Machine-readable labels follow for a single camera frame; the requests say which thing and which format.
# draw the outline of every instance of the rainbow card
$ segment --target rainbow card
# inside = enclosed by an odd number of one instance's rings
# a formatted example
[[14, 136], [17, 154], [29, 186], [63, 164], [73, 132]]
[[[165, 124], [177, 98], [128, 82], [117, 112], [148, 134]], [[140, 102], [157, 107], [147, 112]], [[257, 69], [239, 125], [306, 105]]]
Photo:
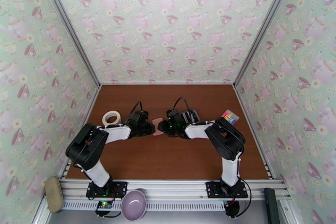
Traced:
[[225, 118], [231, 125], [234, 125], [239, 119], [231, 110], [226, 110], [221, 117]]

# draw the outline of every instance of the purple bowl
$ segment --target purple bowl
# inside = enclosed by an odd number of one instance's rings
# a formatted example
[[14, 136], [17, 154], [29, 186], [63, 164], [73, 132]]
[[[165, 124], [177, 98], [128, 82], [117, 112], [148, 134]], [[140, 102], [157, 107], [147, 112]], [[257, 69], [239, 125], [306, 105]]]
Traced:
[[128, 221], [137, 221], [146, 211], [147, 201], [139, 190], [133, 190], [125, 195], [121, 202], [121, 214]]

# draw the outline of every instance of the floral wallpaper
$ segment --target floral wallpaper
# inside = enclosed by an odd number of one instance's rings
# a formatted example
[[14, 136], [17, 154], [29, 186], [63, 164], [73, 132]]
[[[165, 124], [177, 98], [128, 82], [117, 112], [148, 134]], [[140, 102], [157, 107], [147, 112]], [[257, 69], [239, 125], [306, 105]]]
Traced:
[[102, 83], [232, 83], [273, 0], [62, 0]]
[[336, 223], [336, 0], [284, 0], [239, 83], [305, 223]]
[[95, 88], [49, 0], [1, 0], [0, 224], [32, 221]]

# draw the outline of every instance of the roll of tape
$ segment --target roll of tape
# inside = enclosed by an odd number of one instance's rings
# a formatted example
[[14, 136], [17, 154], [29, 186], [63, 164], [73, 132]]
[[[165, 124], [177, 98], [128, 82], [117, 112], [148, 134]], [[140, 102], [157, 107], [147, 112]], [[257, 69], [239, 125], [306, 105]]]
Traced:
[[[108, 123], [108, 119], [110, 117], [117, 117], [117, 119], [112, 123]], [[121, 117], [120, 117], [119, 112], [117, 112], [117, 111], [106, 112], [105, 115], [102, 117], [102, 123], [104, 124], [104, 126], [116, 125], [116, 124], [119, 124], [120, 121], [121, 121]]]

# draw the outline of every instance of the wooden table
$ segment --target wooden table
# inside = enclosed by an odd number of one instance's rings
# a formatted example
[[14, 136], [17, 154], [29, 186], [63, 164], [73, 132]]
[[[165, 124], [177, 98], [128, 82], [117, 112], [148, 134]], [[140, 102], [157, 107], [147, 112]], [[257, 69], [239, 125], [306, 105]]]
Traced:
[[[163, 117], [178, 97], [187, 99], [201, 121], [218, 118], [226, 109], [240, 117], [234, 125], [246, 138], [241, 157], [243, 179], [268, 179], [263, 161], [231, 85], [104, 85], [93, 107], [89, 123], [102, 125], [102, 116], [111, 110], [125, 120], [137, 101], [149, 112], [150, 121]], [[180, 101], [177, 110], [186, 110]], [[221, 157], [207, 139], [186, 140], [167, 135], [134, 137], [107, 144], [100, 158], [114, 179], [219, 179]], [[86, 177], [70, 168], [67, 178]]]

